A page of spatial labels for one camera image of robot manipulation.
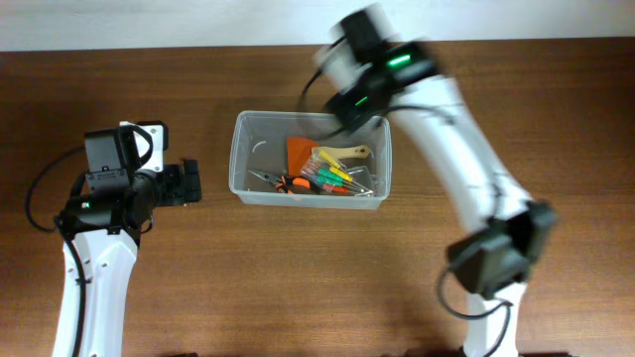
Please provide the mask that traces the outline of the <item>orange scraper wooden handle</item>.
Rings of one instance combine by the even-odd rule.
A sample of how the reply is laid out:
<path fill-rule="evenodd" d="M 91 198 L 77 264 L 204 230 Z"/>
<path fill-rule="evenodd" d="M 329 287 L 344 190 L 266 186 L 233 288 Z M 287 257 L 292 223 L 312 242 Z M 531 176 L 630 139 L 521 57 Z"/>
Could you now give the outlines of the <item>orange scraper wooden handle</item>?
<path fill-rule="evenodd" d="M 339 161 L 344 159 L 365 159 L 371 153 L 370 148 L 366 145 L 349 148 L 333 148 L 323 146 L 319 142 L 305 137 L 288 137 L 288 173 L 291 176 L 299 176 L 306 161 L 317 151 L 325 151 L 327 154 Z"/>

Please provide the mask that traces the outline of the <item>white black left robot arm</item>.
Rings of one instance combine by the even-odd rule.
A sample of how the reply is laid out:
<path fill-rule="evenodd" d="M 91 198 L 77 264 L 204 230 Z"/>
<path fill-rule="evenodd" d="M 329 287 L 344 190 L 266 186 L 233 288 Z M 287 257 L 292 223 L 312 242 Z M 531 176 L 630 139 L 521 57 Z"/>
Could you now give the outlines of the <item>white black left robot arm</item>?
<path fill-rule="evenodd" d="M 120 355 L 128 284 L 155 209 L 201 198 L 195 160 L 79 177 L 56 218 L 64 284 L 54 355 Z"/>

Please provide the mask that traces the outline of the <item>clear case of screwdrivers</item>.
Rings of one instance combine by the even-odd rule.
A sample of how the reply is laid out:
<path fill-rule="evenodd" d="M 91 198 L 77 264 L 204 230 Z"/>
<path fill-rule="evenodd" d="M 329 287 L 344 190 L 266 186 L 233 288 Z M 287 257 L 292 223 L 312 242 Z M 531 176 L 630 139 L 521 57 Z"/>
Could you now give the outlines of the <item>clear case of screwdrivers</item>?
<path fill-rule="evenodd" d="M 347 167 L 335 156 L 318 149 L 311 154 L 301 174 L 321 191 L 351 196 L 375 196 L 376 186 L 366 166 Z"/>

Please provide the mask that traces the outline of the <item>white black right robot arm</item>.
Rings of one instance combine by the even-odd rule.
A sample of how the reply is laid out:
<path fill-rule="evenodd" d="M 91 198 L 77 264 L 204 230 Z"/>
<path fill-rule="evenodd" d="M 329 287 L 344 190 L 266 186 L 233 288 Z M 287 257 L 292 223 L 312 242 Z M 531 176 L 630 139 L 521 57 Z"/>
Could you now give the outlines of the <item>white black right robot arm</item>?
<path fill-rule="evenodd" d="M 456 80 L 423 44 L 392 45 L 371 8 L 338 22 L 316 56 L 334 84 L 326 103 L 352 134 L 390 117 L 442 182 L 466 231 L 446 249 L 437 299 L 467 322 L 461 356 L 516 356 L 520 303 L 558 217 L 507 171 Z"/>

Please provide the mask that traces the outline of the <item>orange black needle-nose pliers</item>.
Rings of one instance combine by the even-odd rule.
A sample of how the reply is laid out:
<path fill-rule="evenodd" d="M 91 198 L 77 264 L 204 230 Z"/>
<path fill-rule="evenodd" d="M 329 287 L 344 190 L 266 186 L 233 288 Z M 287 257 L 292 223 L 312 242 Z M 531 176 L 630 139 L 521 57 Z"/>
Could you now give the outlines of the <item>orange black needle-nose pliers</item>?
<path fill-rule="evenodd" d="M 273 175 L 267 172 L 249 170 L 249 173 L 258 179 L 267 182 L 277 192 L 285 194 L 293 194 L 293 187 L 301 187 L 308 189 L 314 193 L 320 193 L 321 188 L 312 181 L 303 177 Z"/>

